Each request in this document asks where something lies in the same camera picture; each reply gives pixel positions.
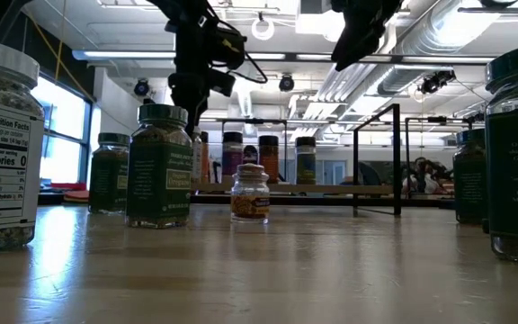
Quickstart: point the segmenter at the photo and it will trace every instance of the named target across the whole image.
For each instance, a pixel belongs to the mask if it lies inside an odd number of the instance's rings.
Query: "white jar lid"
[[[19,50],[0,44],[0,68],[26,78],[25,82],[31,88],[37,85],[37,77],[40,74],[39,63]]]

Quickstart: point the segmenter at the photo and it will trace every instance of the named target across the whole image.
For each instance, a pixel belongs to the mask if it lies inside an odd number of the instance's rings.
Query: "nutrition facts label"
[[[0,219],[22,216],[31,122],[0,115]]]

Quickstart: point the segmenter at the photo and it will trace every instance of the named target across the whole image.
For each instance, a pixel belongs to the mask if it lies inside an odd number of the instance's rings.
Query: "green jar lid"
[[[487,64],[486,90],[494,94],[505,82],[518,77],[518,49],[512,50]]]
[[[115,143],[127,146],[130,144],[130,137],[119,133],[99,133],[97,141],[99,143]]]
[[[187,124],[188,113],[181,107],[168,104],[149,103],[139,107],[139,122],[170,121]]]
[[[485,142],[485,129],[465,130],[457,133],[457,144],[463,145],[470,141]]]

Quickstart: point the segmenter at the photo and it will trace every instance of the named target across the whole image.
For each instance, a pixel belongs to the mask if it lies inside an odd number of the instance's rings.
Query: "wooden table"
[[[166,230],[39,213],[0,252],[0,323],[518,323],[518,264],[452,211],[275,207],[263,226],[194,206]]]

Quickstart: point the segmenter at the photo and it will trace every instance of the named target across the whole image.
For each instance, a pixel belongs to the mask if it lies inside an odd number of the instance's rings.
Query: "black lid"
[[[279,146],[279,138],[273,135],[263,135],[259,137],[259,146]]]
[[[187,111],[168,104],[143,104],[139,107],[139,122],[167,120],[182,125],[187,124]]]
[[[317,145],[317,141],[315,140],[314,137],[300,137],[300,138],[297,138],[297,141],[295,142],[296,147],[310,146],[310,147],[314,148],[316,145]]]
[[[201,132],[201,141],[203,143],[209,143],[209,133],[207,131]]]
[[[99,133],[97,141],[101,143],[117,143],[120,145],[129,145],[130,137],[124,134],[118,133]]]
[[[465,130],[457,133],[457,144],[463,145],[470,141],[485,142],[485,129]]]
[[[223,133],[223,143],[243,143],[243,134],[238,131],[226,131]]]
[[[487,91],[494,94],[505,82],[518,77],[518,49],[512,50],[487,64]]]

